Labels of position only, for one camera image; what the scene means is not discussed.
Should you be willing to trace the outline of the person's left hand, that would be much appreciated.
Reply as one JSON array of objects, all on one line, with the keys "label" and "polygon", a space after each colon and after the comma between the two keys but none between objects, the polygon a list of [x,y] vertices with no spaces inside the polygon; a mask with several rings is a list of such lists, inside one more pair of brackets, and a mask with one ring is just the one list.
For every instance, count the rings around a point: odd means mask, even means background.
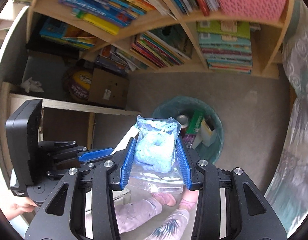
[{"label": "person's left hand", "polygon": [[31,213],[38,205],[29,197],[12,197],[2,208],[7,220],[12,220],[23,213]]}]

